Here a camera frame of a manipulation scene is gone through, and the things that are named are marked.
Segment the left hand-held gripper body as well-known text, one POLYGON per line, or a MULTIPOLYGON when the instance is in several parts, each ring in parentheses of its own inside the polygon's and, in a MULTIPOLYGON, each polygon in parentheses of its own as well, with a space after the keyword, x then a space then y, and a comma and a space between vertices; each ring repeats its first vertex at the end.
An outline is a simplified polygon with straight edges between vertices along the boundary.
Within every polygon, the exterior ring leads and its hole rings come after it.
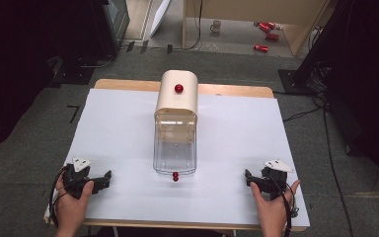
POLYGON ((89 160, 74 158, 71 163, 67 163, 65 166, 62 178, 63 186, 65 191, 74 198, 79 199, 81 197, 85 185, 90 181, 88 177, 90 164, 89 160))

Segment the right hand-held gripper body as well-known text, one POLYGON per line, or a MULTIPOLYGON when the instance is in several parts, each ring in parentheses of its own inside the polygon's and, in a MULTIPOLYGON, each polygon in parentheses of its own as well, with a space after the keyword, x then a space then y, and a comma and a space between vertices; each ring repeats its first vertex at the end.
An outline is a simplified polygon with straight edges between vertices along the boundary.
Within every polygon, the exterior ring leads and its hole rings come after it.
POLYGON ((265 161, 264 165, 260 189, 275 199, 287 189, 287 175, 293 173, 294 169, 279 159, 265 161))

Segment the clear drawer with red knob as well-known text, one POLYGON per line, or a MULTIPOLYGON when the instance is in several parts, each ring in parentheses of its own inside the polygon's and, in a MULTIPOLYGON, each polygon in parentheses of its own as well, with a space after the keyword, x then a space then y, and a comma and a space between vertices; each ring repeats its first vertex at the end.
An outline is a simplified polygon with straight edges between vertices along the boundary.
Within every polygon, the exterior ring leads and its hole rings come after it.
POLYGON ((195 115, 155 116, 153 169, 177 182, 197 168, 195 115))

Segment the cream case with red knob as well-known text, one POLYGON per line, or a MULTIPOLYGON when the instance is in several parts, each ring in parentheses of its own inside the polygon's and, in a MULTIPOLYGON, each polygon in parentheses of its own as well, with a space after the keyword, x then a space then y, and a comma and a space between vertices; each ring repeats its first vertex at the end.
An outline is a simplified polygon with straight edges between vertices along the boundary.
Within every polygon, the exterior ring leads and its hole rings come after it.
POLYGON ((155 114, 197 115, 198 80, 186 70, 168 70, 162 75, 155 114))

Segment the person's left hand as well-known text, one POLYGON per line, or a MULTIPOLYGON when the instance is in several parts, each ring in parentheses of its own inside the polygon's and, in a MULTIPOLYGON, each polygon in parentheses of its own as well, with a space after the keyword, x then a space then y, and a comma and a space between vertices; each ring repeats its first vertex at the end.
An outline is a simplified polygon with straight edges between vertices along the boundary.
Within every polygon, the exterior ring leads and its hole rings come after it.
POLYGON ((94 183, 88 182, 79 199, 72 197, 65 191, 63 182, 59 180, 56 188, 60 199, 55 206, 58 227, 56 232, 77 233, 85 219, 89 198, 92 194, 94 183))

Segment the person's right hand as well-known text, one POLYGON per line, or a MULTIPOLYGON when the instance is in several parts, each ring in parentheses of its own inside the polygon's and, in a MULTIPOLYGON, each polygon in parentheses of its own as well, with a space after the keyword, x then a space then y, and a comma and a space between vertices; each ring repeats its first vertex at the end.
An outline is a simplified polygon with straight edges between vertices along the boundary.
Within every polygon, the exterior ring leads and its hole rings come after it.
POLYGON ((292 207, 293 196, 301 181, 295 181, 291 190, 284 193, 284 197, 277 197, 273 200, 265 200, 262 193, 252 191, 257 205, 258 218, 264 237, 282 237, 283 228, 287 221, 286 204, 292 207))

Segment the black stand with base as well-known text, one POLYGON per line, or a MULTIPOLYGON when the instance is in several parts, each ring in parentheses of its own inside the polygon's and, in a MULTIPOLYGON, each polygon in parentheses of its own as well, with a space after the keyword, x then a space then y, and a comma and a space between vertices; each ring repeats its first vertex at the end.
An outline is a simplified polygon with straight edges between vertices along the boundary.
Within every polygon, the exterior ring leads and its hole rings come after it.
POLYGON ((332 66, 342 55, 347 41, 351 11, 355 0, 338 0, 311 50, 297 70, 279 69, 278 75, 286 95, 313 95, 313 74, 323 66, 332 66))

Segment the white board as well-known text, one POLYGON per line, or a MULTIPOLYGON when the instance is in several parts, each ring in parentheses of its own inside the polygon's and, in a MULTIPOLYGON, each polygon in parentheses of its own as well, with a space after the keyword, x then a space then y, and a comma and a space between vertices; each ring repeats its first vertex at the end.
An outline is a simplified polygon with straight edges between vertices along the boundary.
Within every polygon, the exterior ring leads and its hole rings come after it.
POLYGON ((163 18, 165 17, 166 13, 169 10, 171 2, 172 0, 163 0, 162 3, 160 4, 153 19, 152 28, 151 28, 152 32, 156 32, 157 29, 159 28, 160 24, 163 21, 163 18))

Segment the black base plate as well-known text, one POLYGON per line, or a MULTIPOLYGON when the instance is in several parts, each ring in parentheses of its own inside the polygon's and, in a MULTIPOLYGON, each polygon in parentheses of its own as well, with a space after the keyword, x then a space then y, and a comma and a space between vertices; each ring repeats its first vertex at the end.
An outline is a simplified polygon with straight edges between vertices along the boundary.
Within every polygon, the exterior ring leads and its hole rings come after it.
POLYGON ((94 69, 86 67, 68 67, 62 64, 56 72, 53 84, 88 85, 94 69))

